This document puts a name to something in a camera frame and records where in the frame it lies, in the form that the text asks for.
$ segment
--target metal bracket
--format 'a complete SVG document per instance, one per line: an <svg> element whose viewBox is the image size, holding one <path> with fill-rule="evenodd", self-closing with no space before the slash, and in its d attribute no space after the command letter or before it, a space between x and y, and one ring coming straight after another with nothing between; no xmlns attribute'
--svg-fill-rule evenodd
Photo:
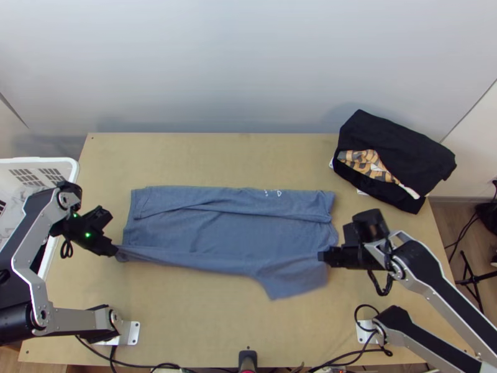
<svg viewBox="0 0 497 373"><path fill-rule="evenodd" d="M361 324L363 328L366 329L375 329L376 326L373 324L372 320L357 320L358 323ZM365 331L359 327L358 324L355 325L355 332L357 333L357 341L360 344L365 344L370 335L372 334L371 331ZM378 338L376 336L371 338L371 341L369 341L369 344L380 344L378 341Z"/></svg>
<svg viewBox="0 0 497 373"><path fill-rule="evenodd" d="M140 323L138 321L120 320L117 329L119 330L120 335L109 339L108 341L101 341L94 344L100 344L103 346L118 346L127 344L133 346L138 343L138 337L140 335Z"/></svg>

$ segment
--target black tripod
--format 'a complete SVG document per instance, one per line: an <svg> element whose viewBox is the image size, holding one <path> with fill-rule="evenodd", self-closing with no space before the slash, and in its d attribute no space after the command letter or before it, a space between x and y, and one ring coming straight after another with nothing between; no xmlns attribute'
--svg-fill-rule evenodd
<svg viewBox="0 0 497 373"><path fill-rule="evenodd" d="M468 289L468 291L473 295L475 300L478 302L478 307L480 308L481 313L485 314L483 312L483 305L481 304L481 298L480 298L480 292L478 291L478 282L486 280L486 279L491 279L492 277L497 277L497 270L493 272L488 272L485 275L480 275L480 276L475 276L473 273L473 270L471 269L471 266L468 262L468 259L466 258L466 255L464 254L464 251L461 251L461 256L462 259L464 260L464 274L462 276L462 280L456 281L456 285L463 285ZM473 285L473 288L475 289L474 291L469 287L469 285Z"/></svg>

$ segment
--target white print on shirt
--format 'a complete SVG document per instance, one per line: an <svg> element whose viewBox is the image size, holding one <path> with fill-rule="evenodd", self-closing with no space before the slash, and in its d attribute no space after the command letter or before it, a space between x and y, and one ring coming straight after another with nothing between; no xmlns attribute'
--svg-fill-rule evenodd
<svg viewBox="0 0 497 373"><path fill-rule="evenodd" d="M272 189L270 191L275 191L278 197L281 197L281 195L283 194L283 192L279 189ZM266 197L269 197L269 193L266 189L264 189L264 194L266 194Z"/></svg>

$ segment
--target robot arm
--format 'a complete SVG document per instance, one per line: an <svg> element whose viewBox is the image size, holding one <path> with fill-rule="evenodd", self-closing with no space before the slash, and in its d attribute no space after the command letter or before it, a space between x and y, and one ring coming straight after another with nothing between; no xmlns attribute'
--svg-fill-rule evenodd
<svg viewBox="0 0 497 373"><path fill-rule="evenodd" d="M123 321L108 305L88 310L56 308L33 268L48 236L63 235L97 255L117 248L102 228L112 219L100 206L80 216L81 188L63 182L26 200L24 217L0 251L0 345L37 336L78 335L89 343L136 344L139 323Z"/></svg>
<svg viewBox="0 0 497 373"><path fill-rule="evenodd" d="M420 328L397 306L372 320L380 345L405 346L443 372L497 372L497 329L447 280L428 247L405 232L390 233L378 209L356 214L345 229L346 244L320 253L320 260L332 267L387 270L402 286L421 294L475 349L477 358Z"/></svg>

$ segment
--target white wall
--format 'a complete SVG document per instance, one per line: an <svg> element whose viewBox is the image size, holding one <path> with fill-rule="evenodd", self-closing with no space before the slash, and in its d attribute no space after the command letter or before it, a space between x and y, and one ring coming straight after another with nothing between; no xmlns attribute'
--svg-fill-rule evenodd
<svg viewBox="0 0 497 373"><path fill-rule="evenodd" d="M496 15L495 0L5 0L0 91L76 153L88 131L336 132L358 108L440 140L495 78Z"/></svg>
<svg viewBox="0 0 497 373"><path fill-rule="evenodd" d="M17 139L28 133L23 123L0 101L0 158L28 155L19 152L14 145Z"/></svg>
<svg viewBox="0 0 497 373"><path fill-rule="evenodd" d="M455 154L457 168L432 196L492 197L497 178L497 83L442 142Z"/></svg>

